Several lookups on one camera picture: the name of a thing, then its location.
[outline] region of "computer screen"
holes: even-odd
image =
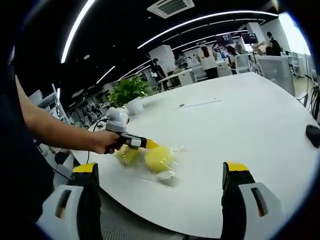
[[[215,36],[215,40],[221,45],[234,44],[231,34]]]
[[[245,44],[257,44],[259,43],[255,33],[242,33],[241,34]]]

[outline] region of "plastic bag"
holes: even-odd
[[[172,187],[175,185],[171,180],[175,174],[177,155],[182,148],[162,145],[154,149],[131,149],[123,145],[115,156],[128,174]]]

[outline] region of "white pillar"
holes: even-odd
[[[248,29],[248,32],[250,34],[255,34],[256,35],[256,38],[258,39],[259,43],[266,42],[265,35],[262,32],[259,23],[257,23],[257,22],[249,22],[246,25],[246,28]]]
[[[164,74],[167,76],[169,71],[176,68],[175,55],[169,45],[161,45],[149,52],[151,59],[159,59]]]

